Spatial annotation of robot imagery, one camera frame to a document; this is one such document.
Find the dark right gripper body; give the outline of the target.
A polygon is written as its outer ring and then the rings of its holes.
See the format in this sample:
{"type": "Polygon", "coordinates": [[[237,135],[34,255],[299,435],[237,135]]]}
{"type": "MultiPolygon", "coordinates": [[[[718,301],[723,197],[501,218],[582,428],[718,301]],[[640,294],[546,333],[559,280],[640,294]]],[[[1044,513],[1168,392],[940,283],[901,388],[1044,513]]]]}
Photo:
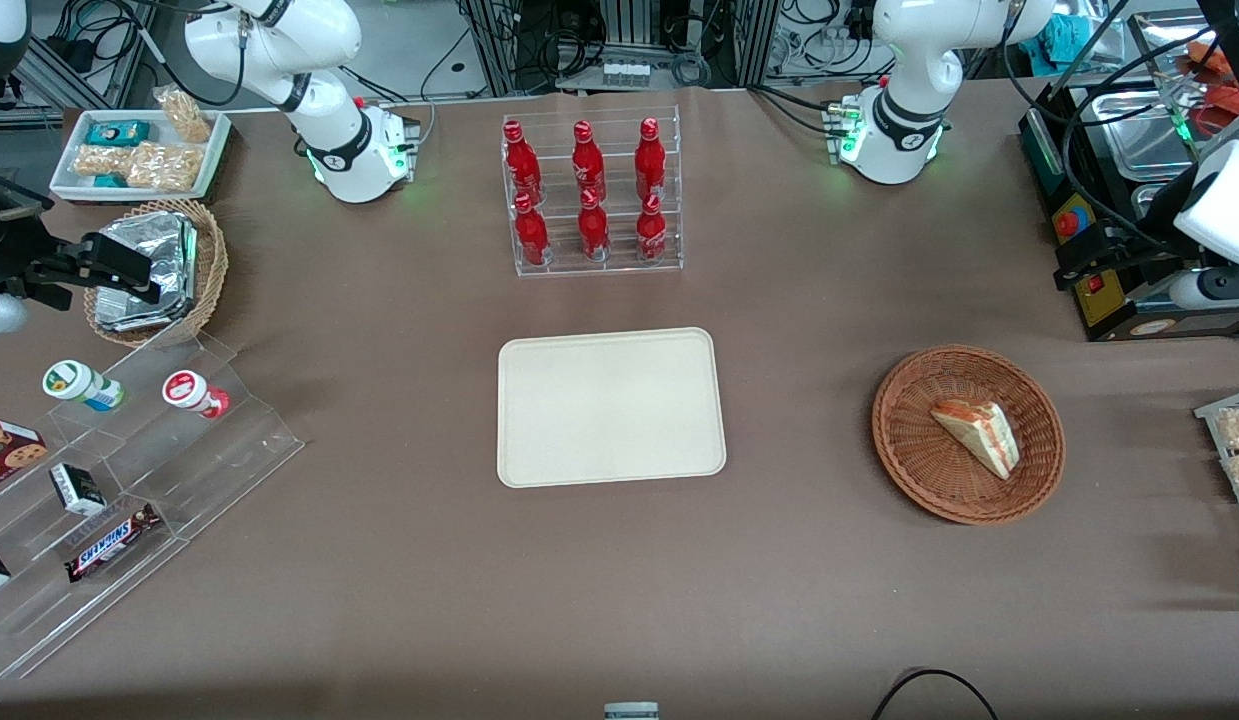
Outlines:
{"type": "Polygon", "coordinates": [[[56,254],[56,238],[40,219],[53,204],[43,193],[0,173],[0,292],[33,263],[56,254]]]}

